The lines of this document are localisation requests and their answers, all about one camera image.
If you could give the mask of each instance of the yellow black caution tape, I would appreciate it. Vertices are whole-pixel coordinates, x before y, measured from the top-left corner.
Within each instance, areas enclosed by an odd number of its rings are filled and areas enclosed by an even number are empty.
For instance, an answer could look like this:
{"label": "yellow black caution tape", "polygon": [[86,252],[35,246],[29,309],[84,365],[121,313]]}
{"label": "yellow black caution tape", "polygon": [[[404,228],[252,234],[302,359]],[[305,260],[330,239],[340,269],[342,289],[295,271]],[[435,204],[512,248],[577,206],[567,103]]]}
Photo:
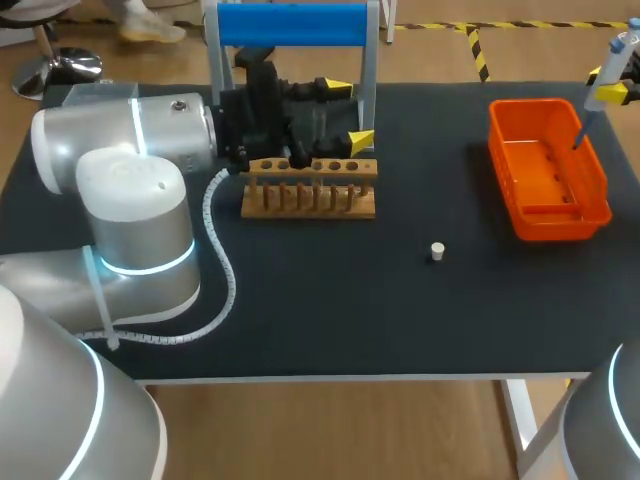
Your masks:
{"label": "yellow black caution tape", "polygon": [[[90,20],[74,20],[71,18],[61,18],[58,23],[67,25],[113,25],[115,22],[108,18],[93,18]],[[186,21],[176,21],[174,25],[182,28],[202,28],[198,25]],[[538,21],[515,21],[515,22],[432,22],[432,23],[400,23],[396,24],[396,30],[431,30],[442,28],[453,28],[465,31],[467,28],[627,28],[626,22],[538,22]]]}
{"label": "yellow black caution tape", "polygon": [[431,30],[440,28],[627,28],[626,22],[433,22],[433,23],[400,23],[396,30]]}
{"label": "yellow black caution tape", "polygon": [[467,28],[467,37],[469,38],[469,46],[471,47],[471,53],[473,59],[476,62],[476,70],[480,76],[481,82],[490,82],[491,76],[489,75],[489,69],[487,68],[487,61],[484,59],[484,53],[480,48],[480,36],[478,30],[475,28]]}

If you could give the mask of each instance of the glowing blue light ring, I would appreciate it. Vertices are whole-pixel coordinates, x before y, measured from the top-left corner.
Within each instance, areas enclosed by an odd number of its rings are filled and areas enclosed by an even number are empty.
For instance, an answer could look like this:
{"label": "glowing blue light ring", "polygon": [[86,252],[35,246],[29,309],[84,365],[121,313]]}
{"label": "glowing blue light ring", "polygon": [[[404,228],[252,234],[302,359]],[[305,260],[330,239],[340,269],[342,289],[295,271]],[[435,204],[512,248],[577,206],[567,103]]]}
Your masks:
{"label": "glowing blue light ring", "polygon": [[629,444],[629,447],[631,447],[631,450],[633,450],[633,453],[636,454],[636,457],[640,458],[640,447],[638,446],[635,439],[633,438],[631,431],[629,431],[629,428],[627,427],[627,424],[625,423],[624,418],[622,418],[622,412],[620,411],[620,407],[618,406],[618,400],[616,399],[616,392],[613,389],[613,370],[615,369],[616,360],[618,358],[618,354],[620,353],[621,349],[622,349],[622,345],[620,345],[618,347],[618,350],[616,350],[616,353],[613,354],[613,358],[611,359],[611,365],[609,365],[609,379],[608,379],[609,400],[611,401],[613,416],[615,417],[616,422],[618,422],[618,427],[622,432],[622,436]]}
{"label": "glowing blue light ring", "polygon": [[133,116],[133,128],[136,131],[136,140],[138,142],[138,152],[140,155],[147,154],[147,143],[144,141],[142,134],[142,120],[140,119],[140,103],[137,98],[131,99],[131,115]]}
{"label": "glowing blue light ring", "polygon": [[89,447],[91,446],[91,442],[93,438],[96,436],[96,431],[98,430],[98,424],[100,423],[100,418],[102,417],[102,410],[104,407],[104,372],[102,371],[102,365],[100,364],[100,360],[98,356],[87,347],[84,343],[80,342],[84,348],[87,349],[91,359],[93,360],[93,364],[96,367],[96,377],[98,380],[98,391],[96,393],[96,406],[93,409],[93,415],[91,416],[91,422],[89,422],[89,428],[87,429],[87,433],[84,435],[84,439],[80,444],[80,448],[76,452],[73,460],[67,466],[65,471],[62,473],[62,476],[59,480],[69,480],[80,465],[80,462],[84,459]]}
{"label": "glowing blue light ring", "polygon": [[191,255],[191,252],[193,252],[193,249],[195,248],[195,246],[196,246],[196,243],[195,243],[195,240],[194,240],[193,242],[191,242],[191,246],[187,249],[187,251],[184,252],[182,255],[180,255],[175,260],[172,260],[169,263],[165,263],[164,265],[160,265],[159,267],[144,268],[144,269],[140,269],[140,270],[132,270],[132,269],[128,269],[128,268],[114,267],[109,262],[107,262],[104,258],[100,257],[100,260],[102,261],[102,264],[105,267],[107,267],[112,272],[120,274],[120,275],[129,275],[129,276],[152,275],[154,273],[160,273],[160,272],[164,272],[166,270],[169,270],[170,268],[173,268],[176,265],[179,265],[180,263],[184,262],[187,259],[187,257],[189,255]]}

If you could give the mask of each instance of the person's leg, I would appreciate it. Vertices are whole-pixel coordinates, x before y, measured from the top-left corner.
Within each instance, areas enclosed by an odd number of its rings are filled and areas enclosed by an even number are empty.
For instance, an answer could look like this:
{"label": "person's leg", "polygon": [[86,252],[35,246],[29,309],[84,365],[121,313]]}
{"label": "person's leg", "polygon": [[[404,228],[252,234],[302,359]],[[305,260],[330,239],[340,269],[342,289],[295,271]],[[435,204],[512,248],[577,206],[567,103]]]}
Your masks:
{"label": "person's leg", "polygon": [[185,36],[184,29],[175,27],[150,11],[142,0],[103,0],[117,17],[120,35],[131,42],[175,43]]}

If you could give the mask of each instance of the white table leg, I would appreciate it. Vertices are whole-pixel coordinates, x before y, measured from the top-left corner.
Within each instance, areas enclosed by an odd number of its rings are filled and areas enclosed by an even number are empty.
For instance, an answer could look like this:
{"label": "white table leg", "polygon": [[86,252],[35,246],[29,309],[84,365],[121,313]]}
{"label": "white table leg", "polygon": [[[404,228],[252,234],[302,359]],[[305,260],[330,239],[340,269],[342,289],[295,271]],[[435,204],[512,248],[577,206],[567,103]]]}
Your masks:
{"label": "white table leg", "polygon": [[382,12],[382,25],[389,28],[389,0],[380,0],[380,11]]}
{"label": "white table leg", "polygon": [[516,453],[526,450],[538,432],[536,418],[525,380],[502,380],[502,393],[507,407]]}
{"label": "white table leg", "polygon": [[393,34],[396,31],[396,9],[398,0],[389,0],[389,17],[387,18],[387,43],[393,43]]}
{"label": "white table leg", "polygon": [[565,393],[540,430],[537,429],[533,416],[526,382],[504,380],[502,389],[518,455],[518,478],[520,480],[574,480],[572,469],[567,468],[562,420],[564,408],[575,386]]}

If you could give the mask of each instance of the wooden test tube rack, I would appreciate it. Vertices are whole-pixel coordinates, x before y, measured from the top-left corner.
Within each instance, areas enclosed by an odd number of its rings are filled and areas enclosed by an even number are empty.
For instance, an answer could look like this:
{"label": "wooden test tube rack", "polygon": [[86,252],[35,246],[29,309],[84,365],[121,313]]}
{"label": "wooden test tube rack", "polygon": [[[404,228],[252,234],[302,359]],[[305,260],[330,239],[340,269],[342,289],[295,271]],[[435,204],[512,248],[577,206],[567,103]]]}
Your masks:
{"label": "wooden test tube rack", "polygon": [[[376,160],[317,159],[311,167],[291,168],[285,158],[254,160],[243,175],[244,218],[373,219],[372,186],[378,177]],[[339,186],[332,182],[345,183]]]}

